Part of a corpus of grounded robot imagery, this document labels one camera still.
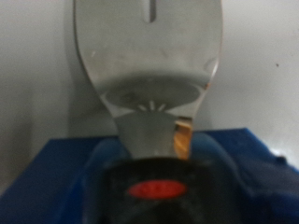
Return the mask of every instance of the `gray background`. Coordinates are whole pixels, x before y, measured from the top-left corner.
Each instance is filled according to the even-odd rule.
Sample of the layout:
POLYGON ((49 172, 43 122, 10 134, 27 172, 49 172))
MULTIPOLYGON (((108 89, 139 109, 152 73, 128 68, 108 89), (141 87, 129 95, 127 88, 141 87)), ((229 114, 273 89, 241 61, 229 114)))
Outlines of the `gray background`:
MULTIPOLYGON (((299 166, 299 1, 222 2, 221 64, 195 128, 248 127, 299 166)), ((49 139, 116 133, 79 63, 72 10, 0 1, 0 192, 49 139)))

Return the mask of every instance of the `red label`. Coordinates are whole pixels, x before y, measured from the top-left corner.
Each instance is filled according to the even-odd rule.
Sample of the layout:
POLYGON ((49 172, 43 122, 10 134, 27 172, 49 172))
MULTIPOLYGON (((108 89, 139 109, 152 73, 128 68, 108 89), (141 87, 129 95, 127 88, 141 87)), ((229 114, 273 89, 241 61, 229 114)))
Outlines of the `red label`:
POLYGON ((159 200, 175 198, 187 191, 187 187, 176 180, 148 180, 131 186, 128 193, 136 198, 159 200))

